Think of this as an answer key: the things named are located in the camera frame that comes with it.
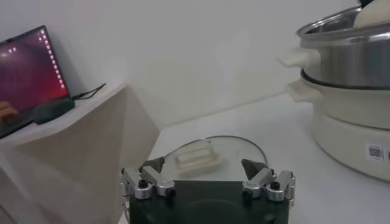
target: pot handle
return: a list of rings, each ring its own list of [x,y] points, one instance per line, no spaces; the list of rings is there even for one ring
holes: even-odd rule
[[[295,103],[314,103],[324,99],[320,91],[308,86],[302,79],[288,84],[286,89]]]
[[[321,63],[321,55],[317,50],[297,47],[285,56],[277,58],[277,61],[286,68],[309,68]]]

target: qr code label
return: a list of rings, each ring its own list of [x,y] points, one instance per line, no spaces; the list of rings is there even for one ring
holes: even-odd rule
[[[367,145],[367,159],[383,161],[383,147],[380,145]]]

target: tabletop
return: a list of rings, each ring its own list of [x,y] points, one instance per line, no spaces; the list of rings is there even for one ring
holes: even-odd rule
[[[390,183],[356,172],[327,156],[311,135],[312,106],[284,94],[165,128],[149,159],[214,135],[247,138],[275,171],[296,175],[290,223],[389,223]],[[125,224],[122,218],[119,224]]]

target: laptop screen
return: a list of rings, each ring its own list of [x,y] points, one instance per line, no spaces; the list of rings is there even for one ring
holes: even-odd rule
[[[23,111],[67,96],[45,27],[0,45],[0,101]]]

